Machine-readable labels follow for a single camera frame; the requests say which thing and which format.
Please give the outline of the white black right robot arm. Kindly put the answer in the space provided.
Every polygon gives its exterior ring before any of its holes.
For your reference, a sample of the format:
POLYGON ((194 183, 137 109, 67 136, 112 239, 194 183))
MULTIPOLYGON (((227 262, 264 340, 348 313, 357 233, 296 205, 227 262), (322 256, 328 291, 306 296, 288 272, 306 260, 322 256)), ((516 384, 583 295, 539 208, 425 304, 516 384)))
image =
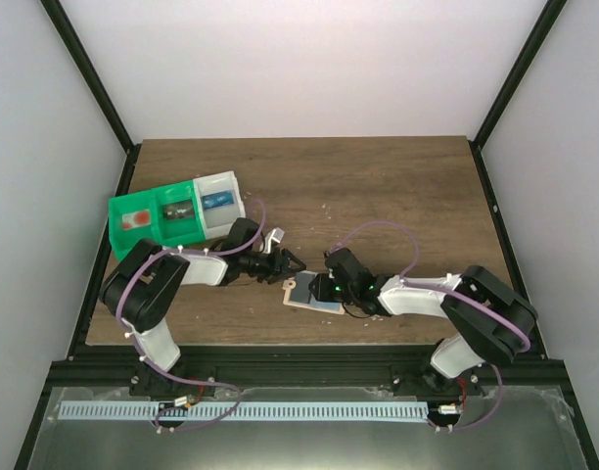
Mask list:
POLYGON ((531 348, 537 311, 480 265, 439 278, 374 274, 341 248, 325 257, 325 266, 308 284, 318 302, 354 306, 369 316, 438 317, 453 325, 455 334, 440 340, 421 366, 422 385, 432 394, 447 392, 469 369, 510 365, 531 348))

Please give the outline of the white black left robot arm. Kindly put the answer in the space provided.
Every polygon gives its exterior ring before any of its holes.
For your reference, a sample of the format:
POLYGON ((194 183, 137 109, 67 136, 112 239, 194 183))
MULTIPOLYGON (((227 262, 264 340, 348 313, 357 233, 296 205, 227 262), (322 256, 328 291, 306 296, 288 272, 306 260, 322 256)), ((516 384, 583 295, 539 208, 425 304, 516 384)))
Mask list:
POLYGON ((137 242, 100 288, 99 301, 124 328, 142 360, 153 364, 153 385, 164 395, 178 394, 185 369, 165 317, 183 285, 227 286, 243 275, 275 284, 294 277, 306 264, 280 247, 284 231, 264 234, 262 225, 239 217, 229 233, 201 252, 166 248, 149 238, 137 242))

